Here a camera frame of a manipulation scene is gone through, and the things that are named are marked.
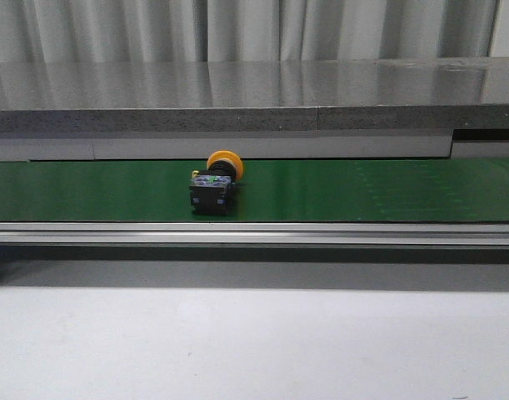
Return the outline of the yellow mushroom push button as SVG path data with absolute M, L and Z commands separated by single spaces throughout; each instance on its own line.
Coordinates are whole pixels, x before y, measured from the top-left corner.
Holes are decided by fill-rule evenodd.
M 237 184 L 244 174 L 243 161 L 230 150 L 212 153 L 203 170 L 193 170 L 189 185 L 193 211 L 226 216 L 236 206 Z

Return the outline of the grey panel under counter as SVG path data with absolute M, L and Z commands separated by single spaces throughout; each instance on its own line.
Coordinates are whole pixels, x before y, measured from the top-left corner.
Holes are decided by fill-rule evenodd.
M 242 158 L 509 157 L 509 129 L 295 132 L 0 133 L 0 161 Z

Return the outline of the green conveyor belt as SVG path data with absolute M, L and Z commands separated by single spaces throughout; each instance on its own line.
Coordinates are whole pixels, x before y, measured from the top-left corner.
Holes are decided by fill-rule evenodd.
M 202 160 L 0 162 L 0 222 L 194 222 Z M 506 222 L 509 157 L 248 160 L 237 222 Z

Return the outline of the dark granite counter slab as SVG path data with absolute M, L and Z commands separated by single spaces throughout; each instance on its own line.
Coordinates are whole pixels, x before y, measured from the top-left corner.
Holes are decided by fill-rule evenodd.
M 0 133 L 509 129 L 509 57 L 0 63 Z

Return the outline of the white pleated curtain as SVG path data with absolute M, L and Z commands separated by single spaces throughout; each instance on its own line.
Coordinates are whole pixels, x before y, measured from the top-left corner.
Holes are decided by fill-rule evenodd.
M 0 1 L 0 63 L 509 56 L 509 1 Z

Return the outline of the aluminium conveyor side rail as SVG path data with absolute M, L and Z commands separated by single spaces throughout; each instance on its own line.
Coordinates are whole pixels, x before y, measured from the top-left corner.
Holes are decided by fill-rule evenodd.
M 509 292 L 509 224 L 0 222 L 0 286 Z

